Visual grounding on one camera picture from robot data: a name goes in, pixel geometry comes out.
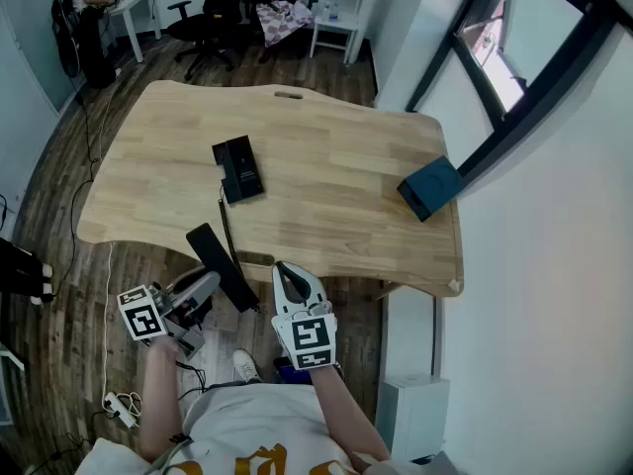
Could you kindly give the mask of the white power strip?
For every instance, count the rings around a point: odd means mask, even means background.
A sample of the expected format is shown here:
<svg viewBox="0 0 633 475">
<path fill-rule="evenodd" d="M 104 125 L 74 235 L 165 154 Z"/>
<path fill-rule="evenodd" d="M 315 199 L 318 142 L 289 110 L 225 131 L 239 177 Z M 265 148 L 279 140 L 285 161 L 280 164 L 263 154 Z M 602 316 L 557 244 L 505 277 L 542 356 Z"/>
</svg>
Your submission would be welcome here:
<svg viewBox="0 0 633 475">
<path fill-rule="evenodd" d="M 115 393 L 106 394 L 104 409 L 115 418 L 120 419 L 127 428 L 133 428 L 136 425 L 136 417 L 131 413 L 130 407 L 126 406 Z"/>
</svg>

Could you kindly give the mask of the person's left forearm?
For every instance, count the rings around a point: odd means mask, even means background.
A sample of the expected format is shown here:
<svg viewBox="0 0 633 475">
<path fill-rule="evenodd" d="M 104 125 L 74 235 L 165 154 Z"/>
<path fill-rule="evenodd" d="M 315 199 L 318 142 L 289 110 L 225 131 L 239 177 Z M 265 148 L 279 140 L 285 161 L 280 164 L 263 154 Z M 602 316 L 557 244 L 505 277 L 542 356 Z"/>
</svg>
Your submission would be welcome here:
<svg viewBox="0 0 633 475">
<path fill-rule="evenodd" d="M 183 432 L 177 381 L 178 345 L 169 336 L 150 345 L 144 369 L 139 455 L 154 462 Z"/>
</svg>

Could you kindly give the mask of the white desk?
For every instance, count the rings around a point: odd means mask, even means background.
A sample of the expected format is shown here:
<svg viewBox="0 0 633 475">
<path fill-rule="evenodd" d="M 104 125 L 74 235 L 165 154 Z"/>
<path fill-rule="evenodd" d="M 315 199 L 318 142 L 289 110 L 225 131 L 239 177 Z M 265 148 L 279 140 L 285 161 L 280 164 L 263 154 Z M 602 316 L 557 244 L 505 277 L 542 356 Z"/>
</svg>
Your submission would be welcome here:
<svg viewBox="0 0 633 475">
<path fill-rule="evenodd" d="M 122 0 L 108 8 L 99 25 L 104 52 L 117 48 L 127 40 L 137 63 L 143 63 L 144 53 L 139 37 L 145 33 L 162 39 L 162 26 L 155 0 Z"/>
</svg>

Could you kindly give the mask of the black chair with checkered cloth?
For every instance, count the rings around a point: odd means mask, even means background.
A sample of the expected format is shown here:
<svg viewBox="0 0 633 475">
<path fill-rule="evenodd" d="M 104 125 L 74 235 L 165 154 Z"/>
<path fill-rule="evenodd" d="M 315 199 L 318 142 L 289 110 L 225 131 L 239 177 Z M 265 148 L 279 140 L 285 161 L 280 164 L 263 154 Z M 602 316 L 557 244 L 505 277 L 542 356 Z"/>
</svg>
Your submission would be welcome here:
<svg viewBox="0 0 633 475">
<path fill-rule="evenodd" d="M 284 39 L 314 22 L 313 6 L 318 0 L 242 0 L 246 17 L 262 33 L 265 63 Z"/>
</svg>

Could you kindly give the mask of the black square box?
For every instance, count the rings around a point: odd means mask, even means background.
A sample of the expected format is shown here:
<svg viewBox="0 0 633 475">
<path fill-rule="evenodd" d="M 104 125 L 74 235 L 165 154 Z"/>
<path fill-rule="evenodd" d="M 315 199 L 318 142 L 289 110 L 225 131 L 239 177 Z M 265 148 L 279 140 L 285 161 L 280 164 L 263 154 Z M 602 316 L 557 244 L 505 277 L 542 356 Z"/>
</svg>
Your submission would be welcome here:
<svg viewBox="0 0 633 475">
<path fill-rule="evenodd" d="M 398 192 L 421 222 L 453 200 L 464 189 L 464 180 L 442 155 L 405 178 Z"/>
</svg>

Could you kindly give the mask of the black office chair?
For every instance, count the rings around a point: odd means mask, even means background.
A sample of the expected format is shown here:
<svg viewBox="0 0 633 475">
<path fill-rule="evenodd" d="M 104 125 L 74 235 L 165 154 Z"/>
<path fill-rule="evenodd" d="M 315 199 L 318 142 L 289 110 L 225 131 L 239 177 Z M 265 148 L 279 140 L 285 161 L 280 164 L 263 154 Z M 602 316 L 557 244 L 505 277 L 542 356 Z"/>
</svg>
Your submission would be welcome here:
<svg viewBox="0 0 633 475">
<path fill-rule="evenodd" d="M 167 28 L 167 34 L 181 42 L 194 44 L 175 56 L 176 62 L 180 62 L 187 55 L 196 56 L 184 75 L 186 81 L 192 80 L 195 68 L 205 58 L 215 57 L 223 61 L 226 64 L 226 71 L 234 69 L 225 50 L 242 20 L 240 2 L 241 0 L 205 0 L 203 11 L 195 15 L 189 15 L 187 12 L 187 6 L 191 4 L 189 0 L 168 7 L 168 10 L 178 10 L 181 19 Z"/>
</svg>

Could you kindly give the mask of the black window frame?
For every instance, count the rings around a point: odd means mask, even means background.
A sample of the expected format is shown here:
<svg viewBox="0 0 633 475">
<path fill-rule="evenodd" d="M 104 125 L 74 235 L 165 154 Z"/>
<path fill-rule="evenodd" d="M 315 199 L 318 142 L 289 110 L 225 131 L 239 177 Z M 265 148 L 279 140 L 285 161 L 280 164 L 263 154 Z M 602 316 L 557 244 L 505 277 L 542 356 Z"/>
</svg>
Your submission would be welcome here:
<svg viewBox="0 0 633 475">
<path fill-rule="evenodd" d="M 579 11 L 579 18 L 563 33 L 561 43 L 545 53 L 544 64 L 535 74 L 522 75 L 504 51 L 517 1 L 463 0 L 406 105 L 409 112 L 417 107 L 446 57 L 451 52 L 456 53 L 493 127 L 491 135 L 458 169 L 465 184 L 473 183 L 488 172 L 549 116 L 588 71 L 616 25 L 633 25 L 633 16 L 616 0 L 561 0 Z M 467 40 L 470 30 L 482 32 L 494 22 L 501 23 L 497 54 L 512 73 L 520 92 L 511 107 L 503 105 L 499 89 L 476 59 L 474 46 Z"/>
</svg>

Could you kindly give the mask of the white shoe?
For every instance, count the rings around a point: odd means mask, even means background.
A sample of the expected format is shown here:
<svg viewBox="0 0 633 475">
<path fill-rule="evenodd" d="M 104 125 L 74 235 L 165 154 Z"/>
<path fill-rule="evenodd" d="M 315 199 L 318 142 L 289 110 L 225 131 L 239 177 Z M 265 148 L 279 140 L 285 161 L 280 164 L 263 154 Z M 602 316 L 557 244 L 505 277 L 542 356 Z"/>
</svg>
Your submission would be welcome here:
<svg viewBox="0 0 633 475">
<path fill-rule="evenodd" d="M 256 364 L 251 355 L 244 349 L 237 349 L 233 355 L 233 368 L 235 374 L 243 382 L 262 382 Z"/>
</svg>

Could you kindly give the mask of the white shirt with gold print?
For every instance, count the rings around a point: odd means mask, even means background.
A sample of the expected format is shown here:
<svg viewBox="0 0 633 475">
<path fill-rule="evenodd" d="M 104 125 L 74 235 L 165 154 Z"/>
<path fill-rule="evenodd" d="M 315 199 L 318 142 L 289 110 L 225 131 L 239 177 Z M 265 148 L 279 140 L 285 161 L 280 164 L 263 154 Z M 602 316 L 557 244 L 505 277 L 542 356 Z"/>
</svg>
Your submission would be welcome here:
<svg viewBox="0 0 633 475">
<path fill-rule="evenodd" d="M 75 475 L 357 475 L 310 386 L 209 391 L 191 406 L 184 434 L 153 463 L 100 438 Z"/>
</svg>

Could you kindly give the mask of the dark blue device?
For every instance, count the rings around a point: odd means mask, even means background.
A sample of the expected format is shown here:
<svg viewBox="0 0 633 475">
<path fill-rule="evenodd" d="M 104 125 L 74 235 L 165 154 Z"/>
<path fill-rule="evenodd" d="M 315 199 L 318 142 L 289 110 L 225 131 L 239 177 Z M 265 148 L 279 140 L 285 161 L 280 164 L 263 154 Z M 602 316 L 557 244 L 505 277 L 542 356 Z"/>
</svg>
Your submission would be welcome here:
<svg viewBox="0 0 633 475">
<path fill-rule="evenodd" d="M 312 384 L 310 373 L 307 370 L 297 370 L 287 356 L 275 358 L 273 365 L 278 373 L 280 382 L 292 385 Z"/>
</svg>

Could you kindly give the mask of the black desk control panel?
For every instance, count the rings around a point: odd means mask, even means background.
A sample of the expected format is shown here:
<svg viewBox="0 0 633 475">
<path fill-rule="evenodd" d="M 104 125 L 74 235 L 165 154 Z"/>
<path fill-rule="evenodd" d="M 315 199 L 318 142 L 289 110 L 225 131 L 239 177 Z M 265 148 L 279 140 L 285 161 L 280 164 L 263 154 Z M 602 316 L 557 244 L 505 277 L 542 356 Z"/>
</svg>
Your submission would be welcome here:
<svg viewBox="0 0 633 475">
<path fill-rule="evenodd" d="M 238 251 L 236 253 L 240 263 L 270 267 L 275 262 L 275 257 L 269 253 Z"/>
</svg>

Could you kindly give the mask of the person's right forearm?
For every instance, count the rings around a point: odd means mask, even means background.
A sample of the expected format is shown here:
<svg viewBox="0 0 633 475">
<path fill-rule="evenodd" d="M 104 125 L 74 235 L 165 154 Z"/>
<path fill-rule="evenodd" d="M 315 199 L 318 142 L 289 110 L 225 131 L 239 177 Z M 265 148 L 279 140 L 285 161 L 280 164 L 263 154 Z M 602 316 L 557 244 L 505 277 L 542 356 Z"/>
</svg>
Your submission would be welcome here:
<svg viewBox="0 0 633 475">
<path fill-rule="evenodd" d="M 377 461 L 389 460 L 387 446 L 334 367 L 311 369 L 309 373 L 329 434 L 348 456 L 354 469 L 363 473 L 369 466 L 361 454 Z"/>
</svg>

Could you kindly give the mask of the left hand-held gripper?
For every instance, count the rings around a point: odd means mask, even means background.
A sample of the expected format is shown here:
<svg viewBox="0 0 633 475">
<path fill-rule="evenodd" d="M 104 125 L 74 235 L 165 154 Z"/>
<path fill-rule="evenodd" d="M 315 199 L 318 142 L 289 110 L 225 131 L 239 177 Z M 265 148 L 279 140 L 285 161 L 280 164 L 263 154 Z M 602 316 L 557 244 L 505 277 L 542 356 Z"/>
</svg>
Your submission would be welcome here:
<svg viewBox="0 0 633 475">
<path fill-rule="evenodd" d="M 196 323 L 202 323 L 213 309 L 211 296 L 220 282 L 215 271 L 192 270 L 180 276 L 170 292 L 140 285 L 118 294 L 117 302 L 133 340 L 167 335 L 179 345 L 184 357 L 191 359 L 205 343 Z"/>
</svg>

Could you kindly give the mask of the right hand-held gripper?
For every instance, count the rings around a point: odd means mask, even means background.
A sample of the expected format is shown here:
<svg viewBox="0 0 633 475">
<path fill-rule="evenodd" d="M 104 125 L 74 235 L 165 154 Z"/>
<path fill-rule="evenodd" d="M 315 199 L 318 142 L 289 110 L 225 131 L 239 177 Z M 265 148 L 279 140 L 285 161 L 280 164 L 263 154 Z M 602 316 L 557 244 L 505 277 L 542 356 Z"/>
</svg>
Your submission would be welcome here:
<svg viewBox="0 0 633 475">
<path fill-rule="evenodd" d="M 296 264 L 278 261 L 272 268 L 277 316 L 272 319 L 284 352 L 295 370 L 335 364 L 337 320 L 320 280 Z M 289 305 L 306 309 L 289 314 Z"/>
</svg>

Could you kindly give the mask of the black telephone handset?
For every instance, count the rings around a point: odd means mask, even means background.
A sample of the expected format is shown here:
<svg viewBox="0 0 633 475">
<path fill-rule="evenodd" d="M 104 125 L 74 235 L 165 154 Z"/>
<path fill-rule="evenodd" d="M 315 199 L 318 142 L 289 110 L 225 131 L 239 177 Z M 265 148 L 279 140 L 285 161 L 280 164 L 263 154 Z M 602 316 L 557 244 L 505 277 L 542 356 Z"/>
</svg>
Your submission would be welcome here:
<svg viewBox="0 0 633 475">
<path fill-rule="evenodd" d="M 220 287 L 241 312 L 259 310 L 259 299 L 247 284 L 236 265 L 208 223 L 186 234 L 186 239 L 208 271 L 220 276 Z"/>
</svg>

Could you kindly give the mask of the black backpack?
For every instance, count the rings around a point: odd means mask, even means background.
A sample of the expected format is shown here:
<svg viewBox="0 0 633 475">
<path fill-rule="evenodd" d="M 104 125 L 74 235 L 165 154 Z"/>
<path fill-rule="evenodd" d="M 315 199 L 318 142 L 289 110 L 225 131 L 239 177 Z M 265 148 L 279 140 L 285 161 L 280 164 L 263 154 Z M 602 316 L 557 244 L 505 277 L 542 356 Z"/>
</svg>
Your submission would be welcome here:
<svg viewBox="0 0 633 475">
<path fill-rule="evenodd" d="M 64 73 L 75 78 L 81 71 L 78 44 L 75 40 L 79 17 L 69 0 L 53 0 L 51 4 L 51 28 L 57 44 L 59 59 Z"/>
</svg>

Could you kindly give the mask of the white side table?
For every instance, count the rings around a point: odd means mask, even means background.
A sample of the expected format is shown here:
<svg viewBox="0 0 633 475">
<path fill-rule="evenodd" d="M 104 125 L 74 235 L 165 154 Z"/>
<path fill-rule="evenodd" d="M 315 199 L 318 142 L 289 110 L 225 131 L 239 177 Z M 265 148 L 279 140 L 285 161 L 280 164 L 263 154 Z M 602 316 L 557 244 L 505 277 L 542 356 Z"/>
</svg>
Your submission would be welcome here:
<svg viewBox="0 0 633 475">
<path fill-rule="evenodd" d="M 329 20 L 330 3 L 338 5 L 339 16 L 335 22 Z M 362 0 L 324 0 L 320 14 L 315 15 L 314 19 L 310 57 L 314 56 L 316 47 L 334 48 L 343 50 L 343 63 L 349 63 L 353 41 L 359 31 L 361 3 Z M 345 45 L 320 41 L 318 35 L 322 30 L 344 35 L 346 37 Z"/>
</svg>

